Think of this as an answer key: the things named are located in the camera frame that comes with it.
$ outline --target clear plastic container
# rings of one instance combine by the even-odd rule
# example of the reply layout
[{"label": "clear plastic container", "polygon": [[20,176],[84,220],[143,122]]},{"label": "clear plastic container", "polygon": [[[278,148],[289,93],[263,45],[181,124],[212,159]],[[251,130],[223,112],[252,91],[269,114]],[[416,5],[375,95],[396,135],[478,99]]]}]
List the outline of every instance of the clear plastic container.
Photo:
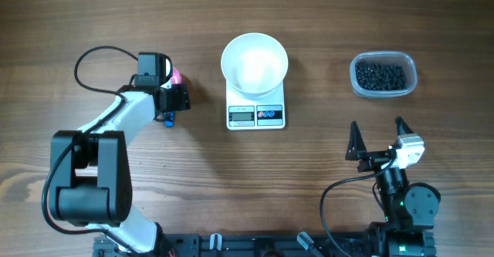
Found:
[{"label": "clear plastic container", "polygon": [[[375,91],[362,88],[357,82],[357,73],[355,66],[361,60],[372,63],[395,64],[403,67],[406,79],[405,89],[395,91]],[[414,60],[404,52],[364,52],[355,56],[350,64],[350,80],[354,93],[364,98],[391,98],[395,96],[404,96],[409,94],[417,86],[417,70],[415,69]]]}]

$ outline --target kitchen scale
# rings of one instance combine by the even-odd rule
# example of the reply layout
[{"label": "kitchen scale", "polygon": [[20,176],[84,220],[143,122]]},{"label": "kitchen scale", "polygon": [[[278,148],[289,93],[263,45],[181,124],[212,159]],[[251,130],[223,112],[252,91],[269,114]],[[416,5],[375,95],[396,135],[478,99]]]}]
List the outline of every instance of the kitchen scale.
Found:
[{"label": "kitchen scale", "polygon": [[226,78],[226,127],[273,130],[286,125],[283,79],[288,56],[271,36],[247,33],[233,39],[222,55]]},{"label": "kitchen scale", "polygon": [[230,130],[271,130],[285,127],[283,82],[255,99],[245,98],[226,83],[226,127]]}]

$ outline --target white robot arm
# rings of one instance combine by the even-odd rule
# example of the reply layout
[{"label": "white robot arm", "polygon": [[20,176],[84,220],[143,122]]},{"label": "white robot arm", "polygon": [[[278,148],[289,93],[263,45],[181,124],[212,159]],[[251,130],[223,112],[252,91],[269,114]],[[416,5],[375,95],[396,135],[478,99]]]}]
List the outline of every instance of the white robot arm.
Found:
[{"label": "white robot arm", "polygon": [[[118,92],[125,104],[117,96],[92,122],[53,136],[54,176],[48,183],[49,213],[56,220],[99,229],[119,245],[120,251],[145,253],[157,250],[162,232],[158,224],[147,220],[131,204],[126,147],[157,116],[188,110],[190,101],[185,84],[172,84],[177,77],[173,77],[174,70],[166,55],[140,53],[138,67],[135,85],[123,86]],[[117,108],[112,117],[105,119]],[[54,165],[68,147],[72,150]],[[98,166],[97,177],[76,175],[75,169],[88,165]]]}]

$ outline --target black beans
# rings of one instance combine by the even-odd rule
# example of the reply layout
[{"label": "black beans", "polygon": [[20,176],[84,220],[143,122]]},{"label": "black beans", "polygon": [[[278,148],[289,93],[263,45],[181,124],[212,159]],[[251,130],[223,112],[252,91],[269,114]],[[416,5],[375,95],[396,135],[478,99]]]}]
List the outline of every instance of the black beans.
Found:
[{"label": "black beans", "polygon": [[393,91],[405,89],[403,67],[359,61],[355,66],[358,84],[366,90]]}]

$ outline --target plastic container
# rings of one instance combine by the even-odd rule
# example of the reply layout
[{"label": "plastic container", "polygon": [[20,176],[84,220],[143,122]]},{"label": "plastic container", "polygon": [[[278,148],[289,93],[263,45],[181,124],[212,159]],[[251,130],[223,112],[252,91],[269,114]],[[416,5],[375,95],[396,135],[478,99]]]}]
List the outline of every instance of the plastic container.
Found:
[{"label": "plastic container", "polygon": [[222,54],[226,81],[246,98],[264,96],[285,78],[288,56],[271,36],[247,33],[233,39]]},{"label": "plastic container", "polygon": [[[372,63],[395,64],[403,67],[404,76],[406,79],[405,89],[395,91],[376,91],[366,90],[357,82],[357,73],[355,66],[361,60]],[[414,60],[404,52],[364,52],[355,56],[350,64],[350,80],[354,93],[357,96],[364,98],[391,98],[396,96],[404,96],[409,94],[417,86],[417,70]]]}]

